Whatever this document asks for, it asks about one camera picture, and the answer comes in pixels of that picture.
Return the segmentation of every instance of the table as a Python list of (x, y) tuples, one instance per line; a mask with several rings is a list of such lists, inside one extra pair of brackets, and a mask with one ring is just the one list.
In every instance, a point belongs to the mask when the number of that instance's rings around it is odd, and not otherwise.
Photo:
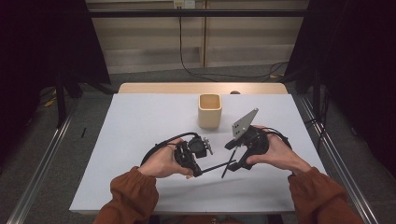
[[(230, 91), (244, 94), (231, 95)], [(127, 94), (131, 92), (156, 93)], [(225, 93), (221, 95), (221, 123), (215, 131), (202, 130), (194, 122), (196, 93)], [(282, 84), (268, 83), (122, 85), (107, 112), (70, 210), (81, 214), (97, 213), (111, 199), (109, 183), (113, 177), (138, 165), (154, 144), (182, 130), (209, 138), (215, 154), (197, 160), (202, 169), (227, 161), (232, 152), (223, 146), (232, 138), (231, 124), (254, 107), (259, 108), (254, 123), (281, 131), (290, 138), (291, 145), (302, 158), (325, 173), (299, 112), (286, 93)], [(235, 158), (239, 159), (243, 152), (244, 149), (238, 149)], [(294, 210), (287, 181), (289, 171), (258, 164), (250, 171), (228, 172), (221, 179), (222, 170), (189, 180), (182, 175), (158, 179), (160, 200), (154, 214), (278, 214)]]

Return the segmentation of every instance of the orange jacket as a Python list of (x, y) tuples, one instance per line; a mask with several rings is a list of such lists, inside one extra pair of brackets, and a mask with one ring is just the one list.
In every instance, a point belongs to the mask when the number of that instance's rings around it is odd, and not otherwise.
[[(147, 220), (158, 202), (156, 179), (134, 167), (111, 181), (113, 199), (105, 204), (94, 224), (136, 223)], [(291, 198), (299, 223), (363, 223), (347, 204), (346, 191), (313, 167), (302, 175), (289, 176)]]

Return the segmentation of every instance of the wooden cup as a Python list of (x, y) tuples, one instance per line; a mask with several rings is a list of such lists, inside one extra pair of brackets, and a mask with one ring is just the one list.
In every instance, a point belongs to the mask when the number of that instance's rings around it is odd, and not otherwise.
[(198, 125), (203, 129), (216, 129), (221, 119), (221, 97), (218, 94), (201, 94), (198, 102)]

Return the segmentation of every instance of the white tabletop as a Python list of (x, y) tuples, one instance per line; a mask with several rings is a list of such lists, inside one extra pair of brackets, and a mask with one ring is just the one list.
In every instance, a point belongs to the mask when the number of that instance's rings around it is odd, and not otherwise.
[[(156, 143), (181, 133), (196, 132), (209, 138), (215, 154), (197, 160), (202, 170), (228, 161), (232, 152), (224, 145), (233, 138), (231, 125), (256, 107), (259, 112), (252, 124), (283, 133), (297, 154), (325, 173), (291, 95), (225, 94), (221, 98), (220, 126), (209, 131), (197, 124), (198, 94), (114, 95), (70, 210), (98, 213), (111, 200), (111, 179), (139, 165)], [(239, 148), (234, 158), (239, 160), (245, 150)], [(294, 210), (287, 180), (289, 171), (257, 164), (250, 171), (228, 171), (221, 179), (223, 170), (191, 179), (182, 175), (158, 179), (160, 200), (154, 214), (264, 214)]]

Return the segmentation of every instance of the person's left hand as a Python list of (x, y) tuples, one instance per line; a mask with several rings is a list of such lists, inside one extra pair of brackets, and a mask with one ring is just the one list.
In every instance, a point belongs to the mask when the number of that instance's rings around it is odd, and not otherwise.
[(183, 141), (183, 139), (178, 138), (170, 142), (168, 146), (160, 148), (137, 170), (143, 175), (157, 178), (167, 177), (172, 174), (192, 175), (191, 169), (181, 167), (175, 160), (175, 144)]

